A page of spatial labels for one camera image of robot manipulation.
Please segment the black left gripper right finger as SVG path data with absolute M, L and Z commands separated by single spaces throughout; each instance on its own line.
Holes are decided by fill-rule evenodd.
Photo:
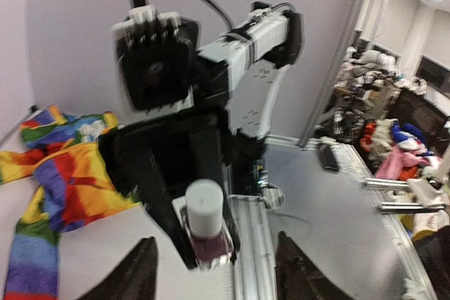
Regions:
M 331 282 L 284 231 L 277 235 L 276 284 L 281 300 L 350 300 Z

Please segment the purple nail polish bottle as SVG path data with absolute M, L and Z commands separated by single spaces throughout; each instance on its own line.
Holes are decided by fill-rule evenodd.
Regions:
M 193 248 L 197 269 L 214 270 L 231 261 L 234 253 L 234 244 L 225 220 L 222 222 L 221 232 L 218 236 L 210 239 L 200 239 L 191 232 L 186 205 L 180 208 L 179 218 Z

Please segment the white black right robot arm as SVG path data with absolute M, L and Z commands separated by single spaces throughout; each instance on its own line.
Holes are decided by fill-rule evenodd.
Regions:
M 202 179 L 223 197 L 264 192 L 271 115 L 302 52 L 302 30 L 289 3 L 260 1 L 245 22 L 204 46 L 196 21 L 152 5 L 112 27 L 127 103 L 147 117 L 100 136 L 98 149 L 115 189 L 140 199 L 188 269 L 235 260 L 240 238 L 228 202 L 220 233 L 205 246 L 174 203 Z

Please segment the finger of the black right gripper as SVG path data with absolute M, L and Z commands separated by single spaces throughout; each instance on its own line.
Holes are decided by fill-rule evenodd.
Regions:
M 172 241 L 187 269 L 198 267 L 186 231 L 172 205 L 167 184 L 151 151 L 126 151 L 119 155 L 122 174 L 120 192 L 139 197 L 149 217 L 158 224 Z
M 234 253 L 231 263 L 235 263 L 240 250 L 240 238 L 236 228 L 231 208 L 229 206 L 226 187 L 229 182 L 224 172 L 224 156 L 222 155 L 221 136 L 218 131 L 198 131 L 190 135 L 195 167 L 198 170 L 198 179 L 210 179 L 220 185 L 224 194 L 223 220 L 228 227 L 234 244 Z

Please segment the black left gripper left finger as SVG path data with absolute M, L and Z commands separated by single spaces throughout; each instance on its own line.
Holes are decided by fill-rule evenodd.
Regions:
M 158 246 L 142 238 L 112 272 L 79 299 L 155 299 Z

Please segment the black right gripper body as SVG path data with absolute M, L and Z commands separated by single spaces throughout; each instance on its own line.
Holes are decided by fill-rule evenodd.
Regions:
M 230 140 L 227 110 L 188 109 L 113 129 L 99 137 L 98 150 L 123 195 L 133 189 L 180 195 L 198 179 L 224 186 Z

